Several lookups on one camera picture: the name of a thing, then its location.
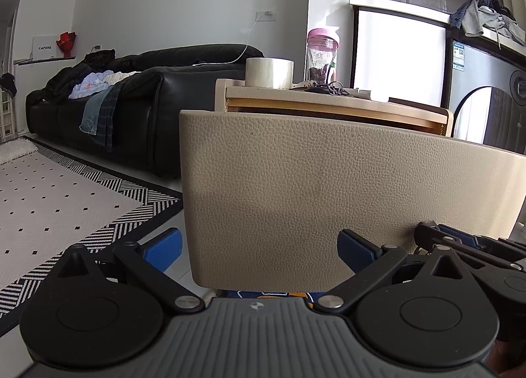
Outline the bunch of keys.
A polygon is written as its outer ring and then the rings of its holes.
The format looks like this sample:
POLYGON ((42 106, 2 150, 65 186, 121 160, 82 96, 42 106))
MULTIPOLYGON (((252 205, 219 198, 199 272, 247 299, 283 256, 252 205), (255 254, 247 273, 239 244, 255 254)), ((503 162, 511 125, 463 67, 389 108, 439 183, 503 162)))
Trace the bunch of keys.
POLYGON ((348 96, 349 92, 342 86, 339 81, 332 81, 328 84, 316 84, 306 89, 306 92, 324 94, 324 95, 339 95, 348 96))

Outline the pile of grey clothes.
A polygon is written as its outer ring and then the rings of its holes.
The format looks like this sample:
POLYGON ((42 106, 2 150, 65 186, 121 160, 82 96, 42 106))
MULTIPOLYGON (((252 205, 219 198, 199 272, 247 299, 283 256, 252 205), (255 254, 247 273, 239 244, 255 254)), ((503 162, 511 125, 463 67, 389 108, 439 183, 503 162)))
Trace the pile of grey clothes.
POLYGON ((449 26, 466 37, 481 37, 485 29, 525 46, 525 30, 499 0, 467 0, 449 16, 449 26))

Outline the wall power socket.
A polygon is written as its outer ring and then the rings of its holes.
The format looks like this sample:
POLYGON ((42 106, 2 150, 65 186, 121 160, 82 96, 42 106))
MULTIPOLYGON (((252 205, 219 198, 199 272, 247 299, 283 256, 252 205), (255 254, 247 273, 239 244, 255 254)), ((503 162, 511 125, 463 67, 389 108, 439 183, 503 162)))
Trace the wall power socket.
POLYGON ((271 10, 257 12, 255 22, 274 22, 276 20, 275 12, 271 10))

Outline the beige bedside cabinet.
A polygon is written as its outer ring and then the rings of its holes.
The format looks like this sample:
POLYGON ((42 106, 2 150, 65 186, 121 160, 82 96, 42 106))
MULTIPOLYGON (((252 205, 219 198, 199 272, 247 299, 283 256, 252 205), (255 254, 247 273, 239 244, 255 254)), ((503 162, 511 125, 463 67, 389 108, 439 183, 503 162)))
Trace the beige bedside cabinet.
POLYGON ((215 86, 215 110, 351 120, 413 129, 449 137, 453 113, 447 109, 392 99, 377 102, 352 95, 326 95, 297 89, 247 87, 242 80, 220 79, 215 86))

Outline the black white patterned rug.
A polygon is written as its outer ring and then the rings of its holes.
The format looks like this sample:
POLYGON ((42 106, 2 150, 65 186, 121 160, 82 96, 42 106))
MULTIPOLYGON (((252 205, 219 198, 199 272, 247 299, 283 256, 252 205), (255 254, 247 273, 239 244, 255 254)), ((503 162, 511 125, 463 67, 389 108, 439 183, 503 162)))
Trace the black white patterned rug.
POLYGON ((1 332, 63 252, 137 241, 182 211, 182 194, 18 138, 1 145, 1 332))

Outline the red flower bouquet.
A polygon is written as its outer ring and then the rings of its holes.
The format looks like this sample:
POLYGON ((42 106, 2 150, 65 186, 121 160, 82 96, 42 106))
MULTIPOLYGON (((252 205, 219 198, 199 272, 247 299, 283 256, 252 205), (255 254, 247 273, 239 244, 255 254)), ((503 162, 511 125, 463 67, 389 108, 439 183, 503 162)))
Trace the red flower bouquet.
POLYGON ((64 58, 71 58, 71 52, 76 41, 75 32, 64 32, 56 41, 56 45, 62 52, 64 58))

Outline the clothes on sofa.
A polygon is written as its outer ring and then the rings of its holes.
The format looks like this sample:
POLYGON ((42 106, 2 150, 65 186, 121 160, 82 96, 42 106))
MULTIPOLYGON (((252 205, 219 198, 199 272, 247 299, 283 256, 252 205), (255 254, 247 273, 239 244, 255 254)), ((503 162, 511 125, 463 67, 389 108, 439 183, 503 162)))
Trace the clothes on sofa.
POLYGON ((70 101, 87 100, 79 126, 81 132, 94 137, 103 135, 110 126, 124 80, 135 74, 138 71, 91 72, 73 87, 68 96, 70 101))

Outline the pink lid plastic jar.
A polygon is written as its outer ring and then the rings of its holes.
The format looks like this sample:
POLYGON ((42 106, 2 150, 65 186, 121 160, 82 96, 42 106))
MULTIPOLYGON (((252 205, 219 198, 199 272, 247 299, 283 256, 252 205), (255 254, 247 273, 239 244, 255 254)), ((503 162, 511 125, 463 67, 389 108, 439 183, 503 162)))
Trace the pink lid plastic jar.
POLYGON ((338 27, 314 28, 308 32, 305 80, 330 84, 336 81, 336 62, 340 37, 338 27))

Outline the white sign box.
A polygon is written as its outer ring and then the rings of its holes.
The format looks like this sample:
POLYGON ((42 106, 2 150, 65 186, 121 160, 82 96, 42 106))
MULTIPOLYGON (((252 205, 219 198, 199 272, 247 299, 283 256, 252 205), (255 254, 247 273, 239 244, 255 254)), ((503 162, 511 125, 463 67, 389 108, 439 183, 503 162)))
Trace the white sign box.
POLYGON ((32 40, 31 57, 33 61, 58 58, 60 51, 54 36, 35 36, 32 40))

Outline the clear tape roll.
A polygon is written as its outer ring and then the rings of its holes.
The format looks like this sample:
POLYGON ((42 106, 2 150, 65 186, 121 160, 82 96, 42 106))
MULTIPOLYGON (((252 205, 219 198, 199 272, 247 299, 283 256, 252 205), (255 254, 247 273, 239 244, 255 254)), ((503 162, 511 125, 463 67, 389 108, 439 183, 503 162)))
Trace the clear tape roll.
POLYGON ((286 59, 252 57, 245 63, 245 86, 290 89, 294 62, 286 59))

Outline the blue cartoon floor mat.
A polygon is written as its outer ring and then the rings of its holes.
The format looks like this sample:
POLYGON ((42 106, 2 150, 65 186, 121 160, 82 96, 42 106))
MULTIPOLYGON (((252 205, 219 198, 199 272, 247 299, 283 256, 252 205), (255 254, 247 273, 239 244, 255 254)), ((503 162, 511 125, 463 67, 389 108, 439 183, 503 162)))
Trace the blue cartoon floor mat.
POLYGON ((228 291, 218 290, 216 295, 219 298, 235 298, 235 299, 259 299, 259 298, 287 298, 299 297, 306 299, 309 303, 315 302, 318 298, 323 296, 323 292, 309 292, 309 291, 228 291))

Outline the black leather sofa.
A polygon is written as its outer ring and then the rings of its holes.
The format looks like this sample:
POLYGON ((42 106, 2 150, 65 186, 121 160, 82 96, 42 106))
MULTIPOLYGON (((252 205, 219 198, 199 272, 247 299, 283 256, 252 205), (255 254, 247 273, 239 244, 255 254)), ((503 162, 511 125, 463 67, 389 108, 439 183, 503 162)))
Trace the black leather sofa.
POLYGON ((113 50, 87 55, 29 93, 29 132, 157 176, 179 178, 179 114, 211 111, 219 79, 242 80, 248 58, 262 52, 241 44, 165 48, 116 57, 113 50), (101 136, 80 131, 86 99, 70 101, 74 86, 91 72, 138 71, 124 80, 110 126, 101 136))

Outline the beige leather drawer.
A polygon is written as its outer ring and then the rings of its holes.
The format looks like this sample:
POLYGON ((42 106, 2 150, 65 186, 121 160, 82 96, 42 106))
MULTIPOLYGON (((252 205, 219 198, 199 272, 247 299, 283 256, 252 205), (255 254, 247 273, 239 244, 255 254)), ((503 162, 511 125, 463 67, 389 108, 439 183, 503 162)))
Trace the beige leather drawer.
POLYGON ((349 278, 343 229, 411 251, 433 220, 509 236, 525 158, 441 136, 344 120, 183 111, 184 221, 197 285, 327 291, 349 278))

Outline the white cabinet door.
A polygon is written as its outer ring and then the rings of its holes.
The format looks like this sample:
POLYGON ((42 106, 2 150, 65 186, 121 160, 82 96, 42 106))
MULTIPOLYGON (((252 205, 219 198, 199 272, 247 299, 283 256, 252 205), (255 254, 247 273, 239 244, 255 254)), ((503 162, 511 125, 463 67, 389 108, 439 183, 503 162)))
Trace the white cabinet door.
POLYGON ((359 9, 354 87, 371 98, 440 106, 446 28, 437 22, 359 9))

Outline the grey washing machine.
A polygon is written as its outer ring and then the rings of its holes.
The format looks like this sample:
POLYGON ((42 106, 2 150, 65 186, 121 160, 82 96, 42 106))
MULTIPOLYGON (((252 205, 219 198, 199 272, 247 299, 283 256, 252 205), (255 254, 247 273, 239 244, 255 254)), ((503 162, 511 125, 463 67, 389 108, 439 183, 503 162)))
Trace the grey washing machine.
POLYGON ((452 51, 452 137, 524 154, 525 71, 461 42, 452 51))

